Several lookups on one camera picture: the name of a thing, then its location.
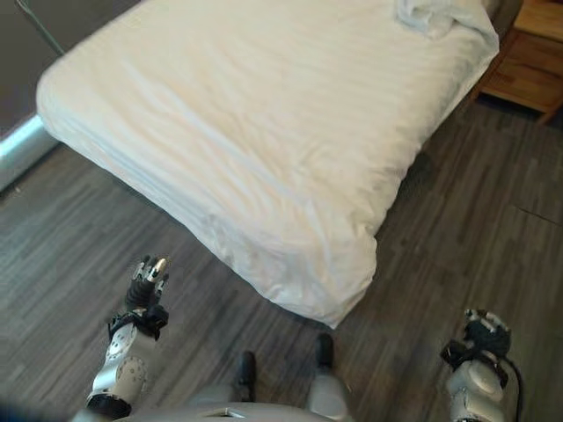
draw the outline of white bedsheet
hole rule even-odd
[[[38,110],[261,295],[335,326],[407,168],[496,53],[393,4],[145,1],[45,73]]]

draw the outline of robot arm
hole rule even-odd
[[[506,355],[510,348],[510,329],[495,315],[469,309],[465,313],[465,344],[451,340],[442,358],[454,373],[447,383],[451,395],[452,422],[504,422],[501,408],[508,375],[501,366],[505,360],[516,371],[520,395],[522,380]],[[519,397],[518,415],[522,407]]]
[[[168,323],[168,313],[158,304],[168,280],[166,260],[149,261],[145,257],[135,270],[126,312],[114,316],[108,325],[110,344],[104,366],[94,379],[86,410],[75,416],[75,422],[125,418],[147,384],[160,329]]]

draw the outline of dark wall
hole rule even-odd
[[[44,26],[69,49],[139,0],[27,0]],[[13,0],[0,1],[0,135],[35,110],[35,87],[56,59]]]

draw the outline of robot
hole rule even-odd
[[[94,379],[86,406],[73,422],[206,422],[217,418],[246,418],[263,422],[354,422],[349,390],[332,372],[333,339],[321,334],[316,344],[317,374],[312,382],[306,409],[278,404],[255,403],[256,360],[244,352],[237,382],[209,386],[190,399],[187,407],[129,416],[147,385],[150,358],[168,313],[159,304],[168,281],[166,260],[150,257],[135,269],[127,291],[126,311],[108,325],[109,346],[103,367]],[[494,314],[466,311],[464,343],[451,340],[442,358],[452,367],[447,383],[451,396],[452,422],[504,422],[501,408],[508,376],[501,367],[506,361],[516,371],[520,393],[522,379],[506,357],[510,330]],[[519,394],[517,416],[522,410]]]

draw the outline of gray wood-grain floor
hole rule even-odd
[[[458,107],[401,189],[377,238],[375,280],[334,332],[359,421],[445,421],[438,353],[463,310],[513,327],[526,421],[563,414],[563,133]],[[262,299],[164,211],[60,147],[4,193],[2,399],[69,415],[84,401],[136,261],[172,259],[170,325],[142,409],[230,381],[256,352],[262,401],[303,405],[324,330]],[[515,383],[506,407],[512,415]]]

